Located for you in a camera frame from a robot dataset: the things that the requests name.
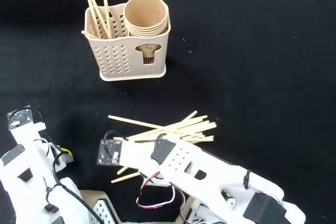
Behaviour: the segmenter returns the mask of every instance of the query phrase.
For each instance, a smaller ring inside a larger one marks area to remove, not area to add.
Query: black tabletop
[[[306,223],[335,223],[336,1],[164,1],[172,24],[166,75],[104,82],[80,34],[86,0],[1,0],[1,154],[15,144],[5,114],[31,104],[74,154],[62,176],[105,191],[123,221],[171,221],[180,199],[139,209],[141,179],[110,184],[117,168],[96,165],[99,141],[110,129],[146,130],[108,114],[164,125],[198,110],[217,123],[215,142],[202,148],[278,184]],[[0,194],[9,223],[13,210]]]

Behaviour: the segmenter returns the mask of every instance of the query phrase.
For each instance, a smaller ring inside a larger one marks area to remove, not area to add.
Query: plastic utensil caddy
[[[129,36],[123,17],[124,4],[109,6],[109,21],[113,39],[105,34],[102,24],[98,19],[100,36],[95,39],[85,36],[90,43],[92,52],[100,69],[100,77],[104,81],[132,80],[143,78],[159,78],[165,75],[165,58],[167,52],[168,36],[171,29],[170,21],[163,33],[154,37]],[[104,7],[99,6],[100,12],[105,16]],[[85,11],[85,31],[96,34],[90,9]],[[143,52],[136,47],[145,44],[158,44],[152,60],[146,60]]]

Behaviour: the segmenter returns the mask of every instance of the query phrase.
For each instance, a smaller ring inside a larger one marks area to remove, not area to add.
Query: pile of chopsticks
[[[114,30],[111,29],[108,1],[104,0],[104,14],[100,12],[96,0],[88,0],[88,4],[96,34],[94,35],[87,31],[82,31],[82,34],[93,39],[115,38]]]
[[[109,115],[109,118],[117,120],[117,121],[137,124],[137,125],[146,126],[146,127],[154,129],[151,131],[146,131],[146,132],[143,132],[137,135],[127,137],[128,140],[132,140],[135,142],[153,140],[153,139],[156,139],[162,133],[173,133],[174,135],[177,135],[180,138],[186,141],[189,141],[193,144],[200,143],[200,142],[212,142],[214,140],[214,136],[205,136],[203,132],[215,128],[216,123],[210,122],[209,120],[204,121],[204,119],[207,118],[207,115],[198,116],[195,118],[194,116],[196,114],[197,114],[197,111],[194,111],[182,121],[174,123],[174,124],[170,124],[167,126],[159,126],[155,124],[144,123],[144,122],[140,122],[136,120],[120,118],[118,116],[113,116],[113,115]],[[115,137],[114,139],[123,140],[123,138],[119,138],[119,137]],[[128,169],[127,167],[121,168],[117,172],[117,175],[122,174],[127,169]],[[119,177],[117,179],[112,180],[111,183],[117,183],[117,182],[129,179],[129,178],[133,178],[136,176],[140,176],[140,173],[136,172],[136,173],[132,173],[132,174],[129,174],[123,177]]]

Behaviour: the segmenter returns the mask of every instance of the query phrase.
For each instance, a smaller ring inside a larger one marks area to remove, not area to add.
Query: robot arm
[[[283,201],[284,191],[279,186],[241,166],[174,135],[166,135],[155,145],[141,145],[141,151],[139,144],[124,141],[118,145],[119,164],[137,168],[146,177],[160,172],[168,185],[194,198],[190,220],[198,217],[226,224],[305,222],[297,206]]]

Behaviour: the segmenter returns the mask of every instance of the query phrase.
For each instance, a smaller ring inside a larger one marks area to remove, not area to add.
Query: stack of paper cups
[[[123,10],[131,36],[153,37],[168,25],[169,10],[162,0],[129,0]]]

